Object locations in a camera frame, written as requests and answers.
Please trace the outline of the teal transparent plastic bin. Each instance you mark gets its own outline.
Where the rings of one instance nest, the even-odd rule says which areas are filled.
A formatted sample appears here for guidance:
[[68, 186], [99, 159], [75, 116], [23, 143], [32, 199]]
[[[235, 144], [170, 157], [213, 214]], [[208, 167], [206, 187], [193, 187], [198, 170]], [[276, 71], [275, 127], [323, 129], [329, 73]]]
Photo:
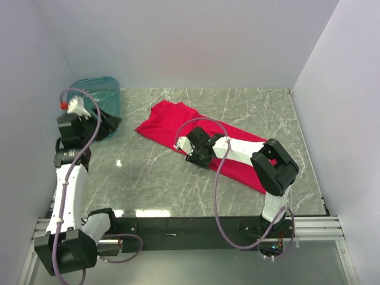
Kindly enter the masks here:
[[120, 86], [115, 78], [86, 78], [75, 82], [71, 87], [82, 89], [91, 95], [102, 112], [121, 118]]

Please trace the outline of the red t-shirt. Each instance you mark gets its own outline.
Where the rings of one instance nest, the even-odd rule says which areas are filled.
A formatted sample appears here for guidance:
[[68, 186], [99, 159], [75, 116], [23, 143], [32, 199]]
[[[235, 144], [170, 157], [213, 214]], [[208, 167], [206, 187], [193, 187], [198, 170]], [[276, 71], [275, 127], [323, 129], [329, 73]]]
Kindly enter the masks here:
[[[223, 129], [227, 134], [235, 139], [264, 143], [266, 139], [248, 133], [242, 129], [235, 128], [222, 122], [217, 125], [215, 122], [205, 120], [196, 109], [184, 103], [172, 103], [162, 100], [151, 108], [147, 120], [142, 122], [135, 130], [137, 133], [171, 150], [175, 150], [176, 134], [187, 135], [195, 127], [201, 127], [209, 136], [223, 134]], [[221, 174], [238, 181], [262, 194], [265, 189], [260, 184], [257, 174], [252, 166], [227, 159], [221, 170]]]

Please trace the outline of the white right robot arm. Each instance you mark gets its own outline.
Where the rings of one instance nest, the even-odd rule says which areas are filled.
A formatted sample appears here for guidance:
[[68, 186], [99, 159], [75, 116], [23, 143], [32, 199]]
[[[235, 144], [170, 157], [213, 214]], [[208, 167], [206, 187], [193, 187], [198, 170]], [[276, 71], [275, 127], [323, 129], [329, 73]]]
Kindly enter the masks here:
[[268, 237], [281, 230], [284, 207], [299, 166], [276, 139], [253, 142], [231, 138], [225, 134], [208, 135], [196, 127], [179, 137], [176, 148], [186, 154], [186, 160], [265, 194], [261, 231]]

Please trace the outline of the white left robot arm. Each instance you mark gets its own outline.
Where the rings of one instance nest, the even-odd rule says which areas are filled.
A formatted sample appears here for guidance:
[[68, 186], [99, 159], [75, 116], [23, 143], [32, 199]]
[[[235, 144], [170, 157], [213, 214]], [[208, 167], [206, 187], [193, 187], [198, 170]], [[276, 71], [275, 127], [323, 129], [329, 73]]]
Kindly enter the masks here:
[[85, 270], [95, 266], [97, 244], [113, 238], [119, 230], [111, 208], [92, 211], [85, 224], [81, 223], [81, 200], [91, 158], [90, 149], [82, 148], [94, 131], [101, 141], [115, 132], [121, 119], [102, 112], [100, 117], [84, 119], [75, 113], [57, 118], [61, 136], [55, 145], [56, 192], [50, 222], [43, 236], [37, 237], [34, 250], [47, 272], [54, 276]]

